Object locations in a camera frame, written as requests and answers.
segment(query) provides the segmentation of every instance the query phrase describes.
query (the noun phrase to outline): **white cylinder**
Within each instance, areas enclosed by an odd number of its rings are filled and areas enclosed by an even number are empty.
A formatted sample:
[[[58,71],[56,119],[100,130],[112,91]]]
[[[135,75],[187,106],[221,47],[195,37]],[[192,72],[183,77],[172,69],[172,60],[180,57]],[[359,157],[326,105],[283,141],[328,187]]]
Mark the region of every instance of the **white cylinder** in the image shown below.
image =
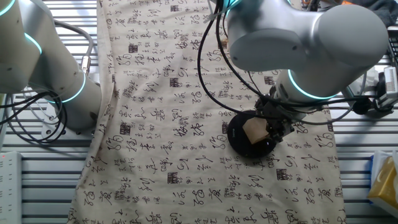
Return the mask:
[[[28,83],[40,50],[24,32],[18,1],[0,1],[0,32],[0,92],[20,91]]]
[[[34,90],[45,87],[60,95],[68,114],[68,128],[78,131],[93,127],[100,110],[101,88],[83,73],[60,40],[48,8],[37,1],[20,1],[25,32],[32,34],[43,51],[29,85]]]

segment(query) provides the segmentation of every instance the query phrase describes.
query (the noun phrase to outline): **cloth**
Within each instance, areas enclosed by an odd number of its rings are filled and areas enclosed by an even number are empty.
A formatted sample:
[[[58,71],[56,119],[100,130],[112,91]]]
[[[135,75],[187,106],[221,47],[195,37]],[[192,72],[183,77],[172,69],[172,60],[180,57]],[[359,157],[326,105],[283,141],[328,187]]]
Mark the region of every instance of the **cloth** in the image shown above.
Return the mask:
[[[104,0],[97,13],[103,105],[69,224],[346,223],[332,126],[296,124],[261,159],[232,150],[234,113],[197,77],[206,1]],[[207,87],[253,109],[256,96],[227,69],[214,33],[201,57]],[[280,72],[251,75],[265,93]]]
[[[386,27],[395,25],[398,18],[398,3],[395,0],[349,0],[354,4],[372,10]]]

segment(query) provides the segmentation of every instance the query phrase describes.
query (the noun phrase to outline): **table surface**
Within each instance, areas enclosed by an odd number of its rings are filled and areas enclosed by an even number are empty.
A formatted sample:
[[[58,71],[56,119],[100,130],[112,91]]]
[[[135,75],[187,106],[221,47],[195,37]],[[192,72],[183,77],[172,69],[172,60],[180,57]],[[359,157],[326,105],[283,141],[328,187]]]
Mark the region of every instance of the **table surface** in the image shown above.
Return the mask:
[[[98,74],[96,51],[96,1],[44,1],[54,18],[86,30],[94,39],[91,73]],[[67,49],[78,60],[86,52],[88,42],[72,31],[57,27]],[[376,70],[389,64],[388,56],[376,65]],[[43,108],[47,102],[39,101]],[[343,110],[332,110],[333,118]],[[31,134],[40,137],[42,123],[29,111],[20,115],[23,125]],[[345,199],[347,223],[397,223],[388,213],[369,204],[369,157],[374,151],[391,152],[398,146],[398,113],[375,119],[350,113],[333,124],[341,181]],[[75,186],[84,166],[90,141],[60,140],[46,148],[28,144],[7,129],[2,152],[22,154],[22,213],[23,223],[66,223]]]

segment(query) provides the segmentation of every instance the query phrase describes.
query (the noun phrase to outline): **yellow box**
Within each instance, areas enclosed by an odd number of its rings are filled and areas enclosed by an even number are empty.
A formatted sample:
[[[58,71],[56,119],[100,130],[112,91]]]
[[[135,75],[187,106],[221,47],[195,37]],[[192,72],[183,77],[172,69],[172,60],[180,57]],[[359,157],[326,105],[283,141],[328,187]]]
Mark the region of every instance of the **yellow box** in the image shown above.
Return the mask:
[[[396,191],[393,184],[396,175],[397,171],[394,160],[390,156],[384,162],[379,175],[377,175],[372,189],[368,194],[368,199],[398,218],[398,203],[396,201]]]

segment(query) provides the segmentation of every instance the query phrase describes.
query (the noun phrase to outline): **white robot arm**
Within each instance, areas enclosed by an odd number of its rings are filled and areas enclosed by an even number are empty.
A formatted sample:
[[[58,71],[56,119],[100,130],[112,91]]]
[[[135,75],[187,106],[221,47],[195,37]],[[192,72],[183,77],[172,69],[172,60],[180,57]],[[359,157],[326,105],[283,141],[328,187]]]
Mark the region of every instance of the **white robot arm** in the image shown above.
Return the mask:
[[[361,6],[305,12],[294,9],[289,0],[213,2],[223,5],[224,11],[230,8],[226,21],[235,66],[247,71],[286,70],[252,112],[280,119],[253,119],[246,113],[229,123],[229,142],[242,156],[270,153],[294,130],[291,124],[305,112],[320,108],[310,105],[345,91],[387,50],[386,27],[375,13]]]
[[[51,90],[61,96],[68,128],[93,127],[101,89],[60,40],[48,7],[41,0],[2,0],[0,30],[0,93],[18,92],[27,85]]]

